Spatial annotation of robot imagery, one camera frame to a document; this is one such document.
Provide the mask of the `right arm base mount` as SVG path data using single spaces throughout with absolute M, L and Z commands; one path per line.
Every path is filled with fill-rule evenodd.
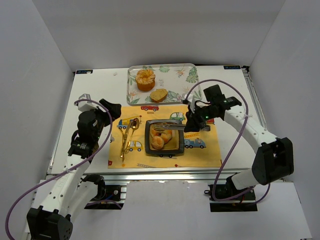
M 237 190 L 228 177 L 226 183 L 208 185 L 204 195 L 209 197 L 212 213 L 257 212 L 256 195 L 253 188 Z

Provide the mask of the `yellow vehicle-print placemat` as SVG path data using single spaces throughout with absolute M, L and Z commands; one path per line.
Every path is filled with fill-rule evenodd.
M 186 123 L 187 107 L 185 105 L 143 105 L 125 106 L 121 109 L 121 117 L 112 127 L 112 139 L 109 145 L 108 166 L 112 169 L 131 168 L 180 168 L 220 167 L 222 158 L 218 142 L 218 134 L 213 121 L 210 131 L 187 132 L 184 135 L 184 152 L 173 157 L 149 155 L 145 152 L 145 125 L 148 120 L 172 119 Z M 138 118 L 139 128 L 134 132 L 130 149 L 120 157 L 123 130 L 130 120 Z

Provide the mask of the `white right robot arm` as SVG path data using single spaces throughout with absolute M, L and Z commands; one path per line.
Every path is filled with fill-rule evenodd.
M 219 85 L 204 90 L 206 103 L 199 106 L 188 92 L 183 103 L 188 106 L 184 132 L 198 132 L 206 121 L 220 118 L 232 126 L 255 153 L 251 168 L 229 177 L 227 183 L 241 191 L 256 185 L 267 185 L 294 172 L 293 143 L 287 137 L 279 138 L 249 116 L 249 108 L 236 97 L 225 97 Z

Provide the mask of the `sliced bread piece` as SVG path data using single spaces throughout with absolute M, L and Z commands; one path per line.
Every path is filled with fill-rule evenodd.
M 150 99 L 154 103 L 162 102 L 168 95 L 168 91 L 164 88 L 159 88 L 150 93 Z

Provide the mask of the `gold fork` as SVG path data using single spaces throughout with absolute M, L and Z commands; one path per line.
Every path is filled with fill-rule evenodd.
M 120 157 L 123 162 L 125 160 L 125 149 L 127 144 L 128 132 L 129 132 L 128 127 L 122 131 L 122 144 L 121 144 L 121 150 L 120 150 Z

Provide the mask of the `twisted ring bread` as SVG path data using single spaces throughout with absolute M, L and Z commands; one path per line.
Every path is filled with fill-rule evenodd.
M 168 129 L 165 129 L 165 130 L 155 130 L 155 129 L 152 129 L 150 131 L 150 135 L 152 137 L 160 137 L 163 139 L 164 143 L 168 143 L 171 139 L 172 139 L 172 130 L 168 130 Z

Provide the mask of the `sugar-topped round cake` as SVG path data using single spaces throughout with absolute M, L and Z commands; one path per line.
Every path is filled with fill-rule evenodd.
M 141 69 L 135 76 L 137 87 L 140 91 L 148 92 L 155 87 L 156 75 L 152 69 Z

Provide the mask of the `gold knife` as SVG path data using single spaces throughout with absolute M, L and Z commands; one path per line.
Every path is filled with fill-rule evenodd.
M 126 149 L 126 142 L 127 142 L 127 138 L 128 138 L 128 133 L 129 133 L 129 130 L 133 124 L 133 121 L 134 120 L 130 120 L 127 127 L 126 127 L 126 130 L 122 133 L 122 144 L 121 144 L 121 149 L 120 149 L 120 157 L 122 159 L 122 161 L 125 160 L 125 149 Z

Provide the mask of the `floral serving tray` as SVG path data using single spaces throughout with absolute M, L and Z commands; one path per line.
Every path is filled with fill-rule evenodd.
M 150 91 L 142 91 L 136 83 L 140 70 L 151 70 L 155 74 L 155 86 Z M 130 105 L 152 104 L 151 92 L 167 90 L 162 104 L 178 104 L 185 95 L 199 82 L 197 68 L 192 63 L 153 64 L 132 66 L 127 70 L 126 100 Z

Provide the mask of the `gold spoon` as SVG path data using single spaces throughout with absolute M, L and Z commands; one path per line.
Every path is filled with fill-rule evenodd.
M 135 131 L 140 127 L 140 120 L 136 117 L 134 118 L 131 122 L 130 122 L 130 130 L 131 133 L 129 135 L 129 139 L 127 141 L 126 144 L 126 148 L 124 150 L 124 153 L 127 154 L 130 151 L 130 145 L 131 145 L 131 141 L 132 141 L 132 137 L 135 133 Z

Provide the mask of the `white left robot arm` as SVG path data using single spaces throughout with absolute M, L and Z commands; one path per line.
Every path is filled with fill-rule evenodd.
M 80 111 L 77 130 L 73 133 L 62 173 L 54 177 L 54 185 L 39 207 L 26 216 L 31 239 L 68 240 L 73 223 L 90 200 L 103 199 L 104 178 L 98 174 L 84 176 L 94 156 L 102 149 L 99 139 L 105 127 L 121 116 L 121 105 L 105 99 L 96 102 L 84 97 L 75 105 Z

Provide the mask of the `small round bun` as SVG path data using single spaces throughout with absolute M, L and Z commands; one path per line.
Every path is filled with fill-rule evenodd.
M 152 138 L 151 145 L 154 149 L 161 150 L 163 149 L 165 142 L 160 136 L 156 135 Z

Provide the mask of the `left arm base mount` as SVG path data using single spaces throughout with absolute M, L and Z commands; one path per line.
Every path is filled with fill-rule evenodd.
M 89 174 L 80 178 L 78 186 L 85 182 L 91 182 L 97 186 L 97 195 L 91 201 L 113 200 L 120 201 L 121 194 L 125 192 L 125 187 L 119 184 L 106 184 L 105 178 L 98 174 Z

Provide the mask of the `metal serving tongs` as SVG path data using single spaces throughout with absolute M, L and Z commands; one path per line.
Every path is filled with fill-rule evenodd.
M 188 132 L 200 132 L 205 131 L 209 132 L 211 127 L 209 125 L 205 125 L 204 128 L 197 128 L 197 127 L 188 127 L 185 124 L 159 124 L 153 127 L 156 131 L 164 131 L 164 130 L 178 130 L 183 131 L 185 133 Z

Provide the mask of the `dark square plate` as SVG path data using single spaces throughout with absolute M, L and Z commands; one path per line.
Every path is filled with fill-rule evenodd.
M 169 142 L 164 144 L 163 149 L 157 150 L 152 147 L 151 130 L 156 125 L 173 124 L 182 125 L 181 120 L 176 119 L 153 119 L 147 120 L 144 129 L 144 147 L 147 155 L 155 155 L 159 157 L 172 158 L 175 155 L 182 154 L 184 152 L 184 132 L 182 130 L 172 130 L 172 138 Z

